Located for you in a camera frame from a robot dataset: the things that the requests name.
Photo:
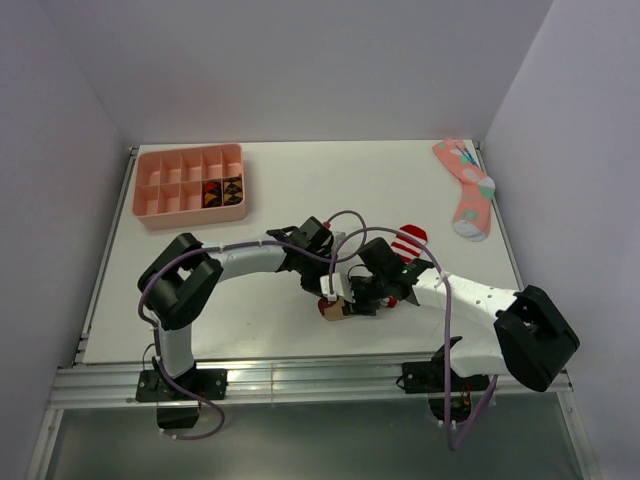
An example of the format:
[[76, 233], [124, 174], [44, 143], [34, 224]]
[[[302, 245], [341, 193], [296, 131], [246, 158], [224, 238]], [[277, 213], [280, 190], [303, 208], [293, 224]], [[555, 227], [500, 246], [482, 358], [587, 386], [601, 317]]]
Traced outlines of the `tan maroon sock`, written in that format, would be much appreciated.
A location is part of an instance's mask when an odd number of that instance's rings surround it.
[[327, 321], [344, 320], [350, 316], [349, 305], [342, 297], [335, 301], [320, 298], [317, 306], [321, 316]]

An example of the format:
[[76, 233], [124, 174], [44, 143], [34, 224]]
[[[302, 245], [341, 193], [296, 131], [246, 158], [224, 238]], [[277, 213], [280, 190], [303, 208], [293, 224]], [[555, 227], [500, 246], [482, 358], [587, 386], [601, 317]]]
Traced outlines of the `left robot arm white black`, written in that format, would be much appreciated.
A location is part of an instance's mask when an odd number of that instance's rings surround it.
[[296, 272], [303, 290], [318, 296], [333, 244], [333, 234], [315, 217], [300, 227], [273, 229], [231, 244], [206, 246], [191, 233], [175, 237], [137, 283], [138, 314], [151, 326], [162, 370], [159, 388], [172, 399], [193, 391], [191, 324], [218, 284], [257, 273]]

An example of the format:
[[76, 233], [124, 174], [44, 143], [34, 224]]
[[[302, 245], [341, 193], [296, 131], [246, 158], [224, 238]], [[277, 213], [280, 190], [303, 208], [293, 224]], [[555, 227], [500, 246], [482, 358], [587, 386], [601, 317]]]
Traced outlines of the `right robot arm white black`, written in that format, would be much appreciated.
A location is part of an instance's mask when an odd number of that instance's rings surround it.
[[366, 243], [358, 256], [371, 275], [352, 282], [356, 302], [371, 305], [391, 297], [438, 308], [450, 320], [464, 319], [483, 330], [476, 340], [461, 335], [449, 356], [433, 365], [434, 381], [443, 389], [476, 375], [510, 375], [544, 392], [580, 348], [573, 328], [539, 287], [491, 287], [447, 273], [434, 260], [405, 262], [382, 238]]

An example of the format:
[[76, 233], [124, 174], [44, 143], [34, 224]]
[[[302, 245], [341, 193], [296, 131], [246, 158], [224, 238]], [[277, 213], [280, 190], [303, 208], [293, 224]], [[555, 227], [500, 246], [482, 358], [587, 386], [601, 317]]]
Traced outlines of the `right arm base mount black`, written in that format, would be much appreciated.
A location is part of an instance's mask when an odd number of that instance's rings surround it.
[[[428, 361], [404, 362], [395, 384], [405, 394], [434, 394], [444, 392], [444, 348], [441, 347]], [[451, 420], [456, 424], [467, 421], [473, 410], [472, 394], [485, 391], [491, 380], [487, 375], [460, 377], [450, 371]]]

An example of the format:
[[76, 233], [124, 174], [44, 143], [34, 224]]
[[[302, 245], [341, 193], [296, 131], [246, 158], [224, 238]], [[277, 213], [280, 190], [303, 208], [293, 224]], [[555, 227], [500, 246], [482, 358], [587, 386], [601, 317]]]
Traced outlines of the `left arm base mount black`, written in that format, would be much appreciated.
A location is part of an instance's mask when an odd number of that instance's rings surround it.
[[223, 400], [228, 385], [226, 369], [191, 368], [173, 379], [176, 388], [158, 368], [143, 370], [139, 374], [135, 394], [138, 403], [154, 403], [156, 422], [160, 429], [183, 433], [193, 428], [207, 401]]

